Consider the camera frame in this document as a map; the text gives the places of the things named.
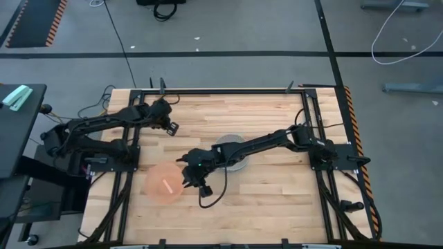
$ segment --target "wooden table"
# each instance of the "wooden table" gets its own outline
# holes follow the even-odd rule
[[[323,124],[342,123],[334,89],[316,91]],[[145,102],[151,104],[158,97],[150,95]],[[129,89],[114,89],[109,112],[126,107],[128,99]],[[168,95],[165,99],[175,102],[177,96]],[[210,149],[225,134],[236,133],[248,140],[286,129],[301,108],[301,98],[295,95],[181,95],[180,103],[173,106],[170,114],[172,121],[180,125],[175,137],[161,130],[141,130],[140,164],[134,174],[124,243],[157,244],[159,239],[167,239],[168,244],[281,243],[281,238],[288,238],[290,243],[326,242],[318,186],[307,153],[277,148],[250,156],[244,169],[229,173],[225,197],[207,210],[199,207],[198,189],[193,187],[171,205],[151,202],[142,190],[149,167],[180,158],[195,147]],[[336,144],[348,141],[343,126],[327,128],[325,132]],[[122,133],[123,129],[107,130],[102,139],[121,138]],[[340,199],[362,201],[358,186],[340,172],[335,172],[335,177]],[[91,188],[83,233],[91,234],[109,209],[113,182],[114,173],[109,172]],[[204,203],[212,202],[220,194],[223,171],[211,174],[207,182],[214,195],[204,199]],[[330,207],[329,212],[334,236],[338,238],[336,217]],[[365,211],[348,216],[364,235],[371,237]],[[117,213],[112,239],[116,238],[119,219]]]

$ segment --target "black metal frame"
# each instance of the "black metal frame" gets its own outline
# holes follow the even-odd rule
[[[315,89],[186,89],[186,90],[179,90],[179,89],[161,89],[161,91],[165,91],[165,94],[168,95],[194,95],[194,94],[296,94],[300,95],[302,100],[302,105],[305,110],[309,110],[309,103],[308,100],[312,100],[312,104],[314,106],[314,115],[317,123],[317,127],[319,130],[320,138],[326,139],[325,130],[323,129],[323,121],[321,118],[320,113],[320,106],[318,103],[316,90]],[[136,98],[139,98],[140,100],[144,100],[146,96],[148,95],[159,95],[160,91],[158,89],[145,89],[145,90],[139,90],[134,89],[131,90],[129,94],[129,102],[128,105],[133,105],[134,100]],[[305,111],[305,120],[307,121],[307,124],[312,127],[312,119],[311,114],[309,111]],[[140,134],[140,129],[135,129],[134,131],[134,137],[132,140],[133,144],[138,143],[138,137]],[[124,129],[123,131],[123,139],[127,140],[129,135],[129,129]],[[323,179],[323,173],[321,170],[315,170],[316,179],[318,185],[320,185],[321,181],[324,181]],[[127,173],[126,178],[126,184],[129,184],[129,186],[132,184],[133,179],[133,172]],[[329,179],[329,188],[332,196],[338,201],[338,191],[336,188],[335,178],[333,171],[327,171],[328,179]],[[111,208],[114,206],[114,203],[116,202],[119,188],[120,188],[120,182],[121,182],[121,173],[116,172],[116,176],[114,179],[114,185],[111,195],[111,201],[109,204],[109,207]],[[125,236],[125,228],[126,228],[126,220],[127,220],[127,212],[128,212],[128,206],[129,206],[129,197],[130,195],[125,197],[125,200],[122,204],[122,212],[120,214],[120,223],[118,226],[118,236],[116,242],[123,242],[123,238]],[[320,193],[320,202],[322,206],[322,213],[323,213],[323,219],[325,224],[325,232],[328,241],[334,239],[334,233],[332,231],[332,224],[331,224],[331,218],[329,215],[329,208],[327,201],[325,197]],[[104,242],[110,242],[111,241],[111,233],[112,233],[112,225],[113,220],[111,220],[110,224],[107,226],[105,230],[105,237]],[[341,220],[337,217],[338,221],[338,228],[340,231],[340,238],[341,239],[347,239],[346,237],[346,230],[341,222]],[[281,246],[279,244],[269,244],[266,245],[266,247],[274,247],[274,246]]]

